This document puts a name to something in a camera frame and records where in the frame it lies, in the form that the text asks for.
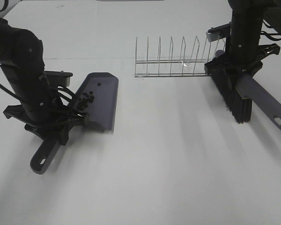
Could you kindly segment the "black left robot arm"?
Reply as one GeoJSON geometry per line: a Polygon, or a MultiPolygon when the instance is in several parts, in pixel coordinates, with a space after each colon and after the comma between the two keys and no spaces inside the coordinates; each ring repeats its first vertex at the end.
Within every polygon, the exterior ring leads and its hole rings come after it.
{"type": "Polygon", "coordinates": [[[0,19],[0,68],[13,91],[2,84],[0,88],[20,102],[4,110],[6,118],[24,122],[26,130],[42,139],[52,135],[66,145],[71,128],[83,125],[87,117],[62,102],[78,98],[68,89],[73,73],[46,71],[42,41],[4,19],[0,19]]]}

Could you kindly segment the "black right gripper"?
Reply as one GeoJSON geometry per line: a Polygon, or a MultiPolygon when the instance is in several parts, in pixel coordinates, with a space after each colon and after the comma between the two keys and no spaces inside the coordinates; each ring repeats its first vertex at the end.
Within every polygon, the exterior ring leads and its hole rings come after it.
{"type": "Polygon", "coordinates": [[[264,58],[269,55],[280,53],[280,47],[277,44],[259,45],[257,47],[257,56],[250,62],[236,62],[231,60],[226,53],[221,53],[218,57],[215,57],[212,61],[205,63],[205,73],[211,75],[216,70],[223,70],[224,80],[227,82],[227,86],[230,90],[235,88],[237,82],[237,70],[241,72],[248,72],[253,77],[259,70],[262,69],[264,58]]]}

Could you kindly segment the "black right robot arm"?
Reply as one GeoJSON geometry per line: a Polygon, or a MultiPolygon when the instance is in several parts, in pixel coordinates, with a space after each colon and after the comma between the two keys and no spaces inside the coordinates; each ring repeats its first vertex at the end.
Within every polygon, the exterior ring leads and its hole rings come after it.
{"type": "Polygon", "coordinates": [[[261,36],[273,39],[262,31],[264,13],[269,8],[281,8],[281,0],[230,0],[231,22],[207,31],[209,42],[225,39],[225,50],[217,51],[214,59],[205,64],[219,91],[231,91],[242,72],[257,72],[261,61],[271,54],[279,54],[277,44],[260,45],[261,36]]]}

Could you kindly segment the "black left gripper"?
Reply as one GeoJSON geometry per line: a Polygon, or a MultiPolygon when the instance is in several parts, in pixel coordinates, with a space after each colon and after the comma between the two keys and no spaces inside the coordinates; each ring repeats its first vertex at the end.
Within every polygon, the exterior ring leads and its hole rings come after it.
{"type": "Polygon", "coordinates": [[[9,105],[3,111],[7,119],[11,117],[24,122],[25,130],[34,133],[41,139],[52,136],[65,146],[69,140],[69,131],[76,126],[84,126],[89,118],[86,112],[80,112],[67,105],[49,108],[50,116],[44,121],[33,121],[22,105],[9,105]]]}

